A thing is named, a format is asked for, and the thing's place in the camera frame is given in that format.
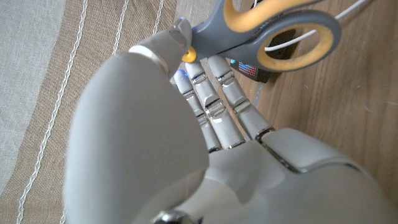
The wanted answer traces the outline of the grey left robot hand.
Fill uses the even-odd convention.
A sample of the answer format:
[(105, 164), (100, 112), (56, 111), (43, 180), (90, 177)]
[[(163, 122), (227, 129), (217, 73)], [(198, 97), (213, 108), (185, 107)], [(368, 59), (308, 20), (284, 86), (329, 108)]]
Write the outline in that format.
[(284, 128), (208, 152), (171, 85), (192, 36), (178, 19), (107, 59), (70, 128), (68, 223), (396, 223), (376, 181), (337, 150)]

